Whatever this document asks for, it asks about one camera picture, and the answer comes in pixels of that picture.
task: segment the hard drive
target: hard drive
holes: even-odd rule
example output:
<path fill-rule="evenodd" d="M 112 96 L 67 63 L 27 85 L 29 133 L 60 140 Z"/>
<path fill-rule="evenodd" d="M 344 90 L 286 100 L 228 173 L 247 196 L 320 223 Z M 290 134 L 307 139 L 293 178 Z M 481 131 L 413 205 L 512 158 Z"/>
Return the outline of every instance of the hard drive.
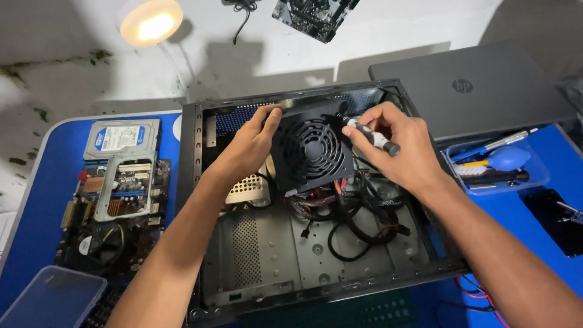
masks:
<path fill-rule="evenodd" d="M 117 153 L 155 151 L 160 120 L 97 121 L 85 146 L 84 160 L 107 159 Z"/>

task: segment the plastic container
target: plastic container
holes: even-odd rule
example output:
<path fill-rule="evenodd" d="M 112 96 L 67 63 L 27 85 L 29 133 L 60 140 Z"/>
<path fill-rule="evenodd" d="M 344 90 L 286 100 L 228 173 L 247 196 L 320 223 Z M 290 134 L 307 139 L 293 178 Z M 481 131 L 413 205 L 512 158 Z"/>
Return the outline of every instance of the plastic container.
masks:
<path fill-rule="evenodd" d="M 444 155 L 451 169 L 454 171 L 455 177 L 459 181 L 463 183 L 462 178 L 459 176 L 459 174 L 457 174 L 457 172 L 453 168 L 451 157 L 465 151 L 470 151 L 473 148 L 487 144 L 489 142 L 491 142 L 491 140 L 471 141 L 466 142 L 464 144 L 451 146 L 446 150 L 442 151 L 442 154 Z M 528 138 L 517 141 L 511 144 L 510 146 L 526 150 L 531 154 L 531 158 L 526 162 L 526 164 L 523 165 L 523 167 L 521 167 L 521 169 L 526 170 L 530 174 L 531 176 L 530 180 L 528 180 L 527 182 L 518 182 L 518 184 L 513 186 L 509 186 L 507 182 L 498 182 L 493 184 L 494 187 L 488 187 L 483 189 L 470 189 L 468 186 L 464 185 L 466 193 L 477 196 L 505 193 L 507 191 L 517 191 L 520 189 L 541 186 L 549 182 L 550 173 L 543 164 L 543 162 L 540 160 L 540 158 L 536 155 L 535 151 L 532 150 L 531 146 L 528 144 Z"/>
<path fill-rule="evenodd" d="M 101 277 L 44 267 L 0 318 L 0 328 L 78 328 L 106 286 Z"/>

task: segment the white wall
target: white wall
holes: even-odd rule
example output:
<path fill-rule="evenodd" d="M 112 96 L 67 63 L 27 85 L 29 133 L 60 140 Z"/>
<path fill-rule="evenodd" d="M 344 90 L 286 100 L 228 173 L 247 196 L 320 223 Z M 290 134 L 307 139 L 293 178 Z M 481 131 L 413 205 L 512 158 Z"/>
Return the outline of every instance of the white wall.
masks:
<path fill-rule="evenodd" d="M 104 112 L 180 108 L 184 88 L 160 50 L 133 49 L 117 33 L 121 2 L 0 2 L 0 64 L 39 62 L 16 68 L 22 81 L 0 76 L 0 210 L 17 209 L 27 180 L 15 174 L 28 176 L 33 162 L 27 153 L 53 124 Z M 368 66 L 377 62 L 475 46 L 501 0 L 361 1 L 329 44 L 271 18 L 276 1 L 263 0 L 236 46 L 231 38 L 244 12 L 218 0 L 178 2 L 186 28 L 167 47 L 200 101 L 366 81 Z M 94 49 L 114 55 L 94 66 Z M 72 56 L 80 57 L 55 61 Z M 49 123 L 34 107 L 48 112 Z M 28 164 L 9 163 L 10 157 Z"/>

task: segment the fan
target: fan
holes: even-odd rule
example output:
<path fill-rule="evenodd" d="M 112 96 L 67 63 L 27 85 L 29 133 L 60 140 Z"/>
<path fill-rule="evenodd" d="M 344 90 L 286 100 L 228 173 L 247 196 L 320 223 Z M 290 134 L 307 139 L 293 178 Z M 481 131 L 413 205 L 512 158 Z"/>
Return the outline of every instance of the fan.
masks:
<path fill-rule="evenodd" d="M 271 154 L 279 190 L 286 197 L 354 173 L 352 145 L 336 118 L 346 109 L 346 102 L 324 100 L 282 116 Z"/>

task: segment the black hp laptop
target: black hp laptop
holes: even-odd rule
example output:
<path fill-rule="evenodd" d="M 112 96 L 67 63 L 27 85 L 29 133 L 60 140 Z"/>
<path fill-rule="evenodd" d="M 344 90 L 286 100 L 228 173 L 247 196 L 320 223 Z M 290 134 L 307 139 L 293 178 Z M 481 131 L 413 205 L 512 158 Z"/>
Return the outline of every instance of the black hp laptop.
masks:
<path fill-rule="evenodd" d="M 577 116 L 511 41 L 386 62 L 368 71 L 373 80 L 400 78 L 440 143 Z"/>

